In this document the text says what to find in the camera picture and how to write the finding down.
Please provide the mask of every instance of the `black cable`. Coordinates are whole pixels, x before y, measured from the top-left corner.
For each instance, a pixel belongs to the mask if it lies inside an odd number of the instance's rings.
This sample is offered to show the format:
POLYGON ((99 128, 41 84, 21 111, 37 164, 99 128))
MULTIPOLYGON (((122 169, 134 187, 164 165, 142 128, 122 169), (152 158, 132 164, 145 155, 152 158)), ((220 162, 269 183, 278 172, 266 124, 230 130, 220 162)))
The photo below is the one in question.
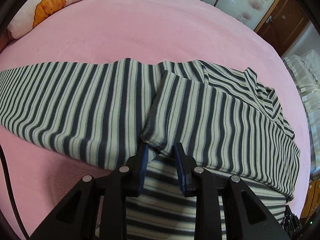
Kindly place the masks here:
POLYGON ((24 225, 22 223, 21 217, 20 217, 19 212, 18 212, 18 208, 17 208, 16 202, 14 200, 13 191, 12 191, 11 182, 10 182, 8 165, 7 165, 7 161, 5 160, 5 156, 4 156, 4 152, 2 150, 1 144, 0 144, 0 160, 1 160, 1 163, 2 163, 4 179, 5 179, 5 183, 7 185, 8 195, 9 195, 9 199, 10 199, 10 203, 11 203, 11 206, 12 206, 13 213, 14 213, 14 215, 16 217, 16 220, 18 222, 18 225, 19 225, 19 227, 21 229, 22 234, 28 240, 29 239, 29 235, 28 235, 26 229, 24 228, 24 225))
POLYGON ((21 240, 20 237, 17 236, 15 231, 13 231, 12 227, 9 225, 4 215, 0 210, 0 236, 2 239, 10 239, 10 240, 21 240))

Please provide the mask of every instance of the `orange cartoon print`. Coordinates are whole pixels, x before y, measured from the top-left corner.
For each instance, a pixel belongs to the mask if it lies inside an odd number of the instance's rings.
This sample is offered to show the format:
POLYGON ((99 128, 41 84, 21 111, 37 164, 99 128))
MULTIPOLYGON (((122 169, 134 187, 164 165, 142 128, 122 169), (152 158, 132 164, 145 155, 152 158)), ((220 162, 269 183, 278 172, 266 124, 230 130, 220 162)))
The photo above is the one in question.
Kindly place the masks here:
POLYGON ((42 0, 36 7, 33 28, 43 22, 50 15, 61 10, 66 5, 66 0, 42 0))

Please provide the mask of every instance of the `striped fabric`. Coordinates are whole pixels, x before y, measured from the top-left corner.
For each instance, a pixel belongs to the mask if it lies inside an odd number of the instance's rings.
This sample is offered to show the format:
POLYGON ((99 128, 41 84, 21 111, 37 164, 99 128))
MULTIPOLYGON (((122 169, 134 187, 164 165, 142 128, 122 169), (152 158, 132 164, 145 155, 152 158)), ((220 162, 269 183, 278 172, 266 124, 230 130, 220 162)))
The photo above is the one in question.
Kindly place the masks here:
MULTIPOLYGON (((220 176, 229 174, 214 171, 220 176)), ((283 222, 286 197, 270 187, 243 179, 279 223, 283 222)), ((139 198, 127 198, 128 239, 194 239, 196 198, 182 196, 174 160, 163 154, 148 165, 145 190, 139 198)), ((226 239, 223 203, 219 197, 221 228, 226 239)))
POLYGON ((293 198, 300 152, 274 90, 258 86, 250 69, 224 73, 224 80, 208 77, 201 83, 166 71, 142 140, 166 155, 181 142, 199 165, 241 174, 293 198))
POLYGON ((33 144, 110 170, 135 155, 142 134, 156 150, 149 149, 144 194, 128 199, 129 239, 192 239, 195 200, 177 187, 167 157, 174 141, 212 172, 249 178, 279 221, 293 197, 294 133, 275 91, 256 78, 200 60, 30 65, 0 72, 0 122, 33 144))

